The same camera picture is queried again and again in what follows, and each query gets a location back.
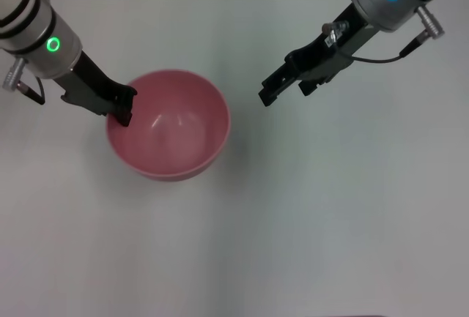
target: black cable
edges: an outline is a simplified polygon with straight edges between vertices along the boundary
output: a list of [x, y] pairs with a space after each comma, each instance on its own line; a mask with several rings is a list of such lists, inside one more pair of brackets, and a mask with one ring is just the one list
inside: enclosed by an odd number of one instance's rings
[[361, 57], [347, 55], [346, 53], [343, 53], [342, 51], [340, 51], [338, 48], [336, 48], [336, 52], [338, 55], [346, 59], [351, 59], [352, 61], [365, 62], [365, 63], [386, 64], [386, 63], [393, 63], [395, 61], [399, 61], [402, 58], [401, 56], [397, 56], [392, 59], [363, 59]]
[[37, 84], [39, 85], [39, 90], [41, 91], [41, 98], [43, 99], [45, 103], [45, 92], [44, 92], [43, 82], [38, 77], [36, 77], [36, 80], [37, 80]]

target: white tabletop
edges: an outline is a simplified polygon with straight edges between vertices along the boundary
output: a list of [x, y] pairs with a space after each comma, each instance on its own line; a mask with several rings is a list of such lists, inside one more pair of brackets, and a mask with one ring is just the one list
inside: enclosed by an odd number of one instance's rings
[[408, 59], [265, 108], [261, 82], [350, 0], [53, 0], [111, 78], [197, 72], [233, 130], [204, 174], [159, 183], [54, 82], [44, 107], [0, 93], [0, 315], [466, 316], [468, 2], [436, 0], [447, 35]]

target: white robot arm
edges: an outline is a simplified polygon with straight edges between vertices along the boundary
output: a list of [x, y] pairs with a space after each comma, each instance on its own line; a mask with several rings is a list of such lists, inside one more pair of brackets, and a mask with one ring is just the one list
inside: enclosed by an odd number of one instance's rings
[[129, 125], [137, 91], [112, 81], [96, 66], [48, 0], [0, 0], [0, 48], [16, 58], [5, 89], [17, 89], [44, 102], [21, 82], [26, 67], [37, 78], [56, 81], [65, 90], [65, 102], [101, 116], [111, 113], [122, 125]]

